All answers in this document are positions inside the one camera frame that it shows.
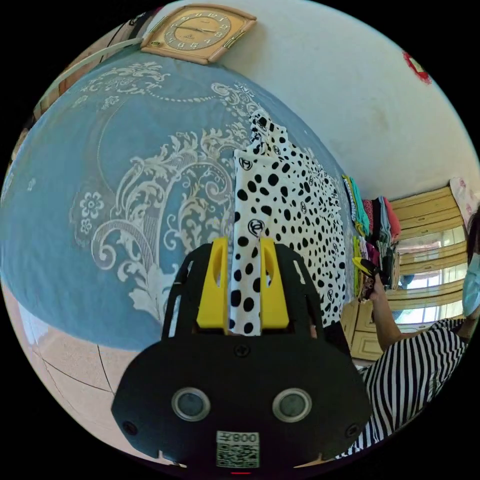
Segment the polka dot fabric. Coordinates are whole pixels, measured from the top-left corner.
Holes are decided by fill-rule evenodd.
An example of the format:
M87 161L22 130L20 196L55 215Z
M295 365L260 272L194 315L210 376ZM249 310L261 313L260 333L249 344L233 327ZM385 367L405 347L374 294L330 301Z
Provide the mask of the polka dot fabric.
M260 335L260 238L303 257L320 296L324 326L340 321L345 245L338 192L309 150L263 110L251 117L251 144L234 151L236 169L230 329Z

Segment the pink cloth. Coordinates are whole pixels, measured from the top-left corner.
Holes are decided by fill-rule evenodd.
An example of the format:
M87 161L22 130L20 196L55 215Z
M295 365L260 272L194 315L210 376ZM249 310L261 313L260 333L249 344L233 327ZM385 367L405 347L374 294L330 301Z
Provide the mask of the pink cloth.
M455 177L450 180L450 190L460 209L465 228L468 227L470 217L479 207L479 199L471 188L467 187L463 178Z
M366 250L368 251L368 259L378 267L380 265L380 252L371 244L366 244Z
M390 202L385 197L383 197L383 201L385 202L388 221L390 223L391 240L394 242L402 233L402 227L400 227L400 220L395 215L394 209L392 208L392 205L390 205Z
M374 207L371 200L362 200L363 209L366 212L368 220L370 220L370 233L374 231Z

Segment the black screw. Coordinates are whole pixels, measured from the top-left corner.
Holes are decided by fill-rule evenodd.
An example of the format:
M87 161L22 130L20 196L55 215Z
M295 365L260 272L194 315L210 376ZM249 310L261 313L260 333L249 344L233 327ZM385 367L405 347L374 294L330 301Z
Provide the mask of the black screw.
M250 347L241 343L233 349L233 353L240 358L246 357L250 353Z
M359 427L355 423L353 425L350 425L345 432L345 436L349 439L356 435L359 432Z
M139 429L131 421L124 421L121 426L128 435L136 435L139 432Z

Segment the camera lens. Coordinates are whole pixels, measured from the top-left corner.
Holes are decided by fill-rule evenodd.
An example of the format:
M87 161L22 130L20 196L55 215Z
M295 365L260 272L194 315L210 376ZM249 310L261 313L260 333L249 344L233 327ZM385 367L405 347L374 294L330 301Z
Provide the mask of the camera lens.
M282 422L293 423L304 419L312 409L310 395L300 388L288 388L273 400L273 414Z
M187 422L198 422L210 412L207 395L198 388L186 387L178 390L171 399L173 411Z

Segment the blue bedspread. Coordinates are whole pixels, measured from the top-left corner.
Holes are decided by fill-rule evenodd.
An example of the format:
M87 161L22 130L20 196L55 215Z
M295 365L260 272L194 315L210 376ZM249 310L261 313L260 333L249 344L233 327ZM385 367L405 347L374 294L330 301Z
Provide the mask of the blue bedspread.
M1 194L2 281L75 337L136 351L157 342L186 253L232 237L233 150L248 145L258 108L334 178L351 258L343 172L298 116L238 73L134 46L75 83L20 148Z

